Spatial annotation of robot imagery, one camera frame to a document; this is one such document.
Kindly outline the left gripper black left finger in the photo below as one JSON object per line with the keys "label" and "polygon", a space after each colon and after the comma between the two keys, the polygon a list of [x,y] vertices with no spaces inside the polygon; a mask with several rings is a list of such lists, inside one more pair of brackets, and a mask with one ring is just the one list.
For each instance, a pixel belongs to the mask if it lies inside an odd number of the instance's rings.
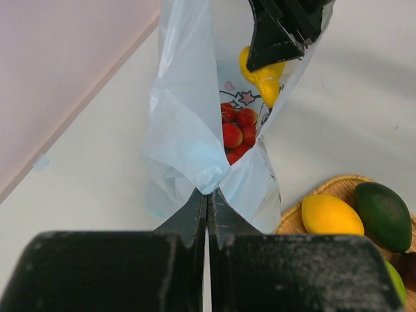
{"label": "left gripper black left finger", "polygon": [[153,231],[47,231],[25,247],[2,311],[201,311],[207,197]]}

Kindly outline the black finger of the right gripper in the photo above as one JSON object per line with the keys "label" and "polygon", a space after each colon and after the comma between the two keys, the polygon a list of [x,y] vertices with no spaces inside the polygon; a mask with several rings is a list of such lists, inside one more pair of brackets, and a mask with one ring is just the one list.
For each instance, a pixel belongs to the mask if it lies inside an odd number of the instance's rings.
{"label": "black finger of the right gripper", "polygon": [[246,67],[254,72],[299,59],[324,29],[330,0],[251,0],[253,35]]}

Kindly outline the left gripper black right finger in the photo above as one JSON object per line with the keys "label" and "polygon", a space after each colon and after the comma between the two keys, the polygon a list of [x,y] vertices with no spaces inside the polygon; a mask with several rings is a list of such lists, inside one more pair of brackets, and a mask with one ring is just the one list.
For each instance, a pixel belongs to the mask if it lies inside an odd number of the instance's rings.
{"label": "left gripper black right finger", "polygon": [[379,251],[355,235],[266,235],[207,199],[213,311],[403,311]]}

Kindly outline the yellow fake pear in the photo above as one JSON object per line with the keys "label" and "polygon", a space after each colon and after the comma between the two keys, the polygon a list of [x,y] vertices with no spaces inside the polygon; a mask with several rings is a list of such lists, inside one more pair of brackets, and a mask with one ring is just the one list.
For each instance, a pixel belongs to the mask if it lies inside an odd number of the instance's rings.
{"label": "yellow fake pear", "polygon": [[280,77],[283,75],[286,62],[280,62],[265,66],[259,70],[250,72],[247,68],[247,61],[250,47],[246,46],[239,55],[239,67],[242,76],[252,83],[259,91],[268,108],[272,108],[280,94]]}

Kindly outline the yellow fake lemon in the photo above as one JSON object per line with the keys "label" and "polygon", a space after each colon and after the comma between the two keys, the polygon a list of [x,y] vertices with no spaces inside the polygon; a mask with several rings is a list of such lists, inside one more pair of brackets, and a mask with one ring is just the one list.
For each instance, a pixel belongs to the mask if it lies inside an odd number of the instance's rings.
{"label": "yellow fake lemon", "polygon": [[363,222],[345,201],[315,194],[303,199],[302,221],[308,233],[320,235],[364,235]]}

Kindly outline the blue plastic bag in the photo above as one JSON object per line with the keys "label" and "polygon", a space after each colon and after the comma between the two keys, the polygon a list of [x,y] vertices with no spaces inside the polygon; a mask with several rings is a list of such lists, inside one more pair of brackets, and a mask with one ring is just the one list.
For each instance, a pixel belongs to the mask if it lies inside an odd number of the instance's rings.
{"label": "blue plastic bag", "polygon": [[[270,109],[239,67],[250,46],[254,19],[250,1],[163,1],[159,19],[159,69],[149,100],[142,157],[149,174],[178,206],[193,191],[219,190],[228,204],[263,233],[281,222],[280,188],[263,135],[301,78],[326,30],[333,5],[324,9],[324,29],[301,58],[288,60],[280,93]],[[253,109],[256,141],[230,165],[220,105]]]}

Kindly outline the woven bamboo tray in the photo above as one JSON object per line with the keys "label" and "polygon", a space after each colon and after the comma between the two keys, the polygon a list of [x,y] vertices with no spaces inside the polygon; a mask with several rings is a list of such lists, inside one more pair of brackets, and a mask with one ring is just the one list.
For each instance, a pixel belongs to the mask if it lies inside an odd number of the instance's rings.
{"label": "woven bamboo tray", "polygon": [[415,217],[391,188],[358,175],[340,175],[283,214],[278,234],[369,238],[399,270],[415,269]]}

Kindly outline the light green fake fruit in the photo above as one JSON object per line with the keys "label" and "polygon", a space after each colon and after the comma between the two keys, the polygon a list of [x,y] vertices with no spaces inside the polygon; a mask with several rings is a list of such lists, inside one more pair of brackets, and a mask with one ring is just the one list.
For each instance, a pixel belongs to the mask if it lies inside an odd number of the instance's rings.
{"label": "light green fake fruit", "polygon": [[384,263],[393,281],[393,285],[395,286],[395,289],[400,298],[400,301],[402,302],[403,305],[406,305],[406,288],[404,286],[402,278],[400,277],[396,268],[387,259],[384,259]]}

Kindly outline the dark brown fake fruit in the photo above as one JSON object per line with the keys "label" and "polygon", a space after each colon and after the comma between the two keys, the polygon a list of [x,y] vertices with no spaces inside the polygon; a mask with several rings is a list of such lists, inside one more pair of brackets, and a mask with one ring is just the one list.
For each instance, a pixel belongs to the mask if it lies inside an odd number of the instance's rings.
{"label": "dark brown fake fruit", "polygon": [[396,270],[399,273],[405,287],[415,291],[415,252],[404,253],[396,262]]}

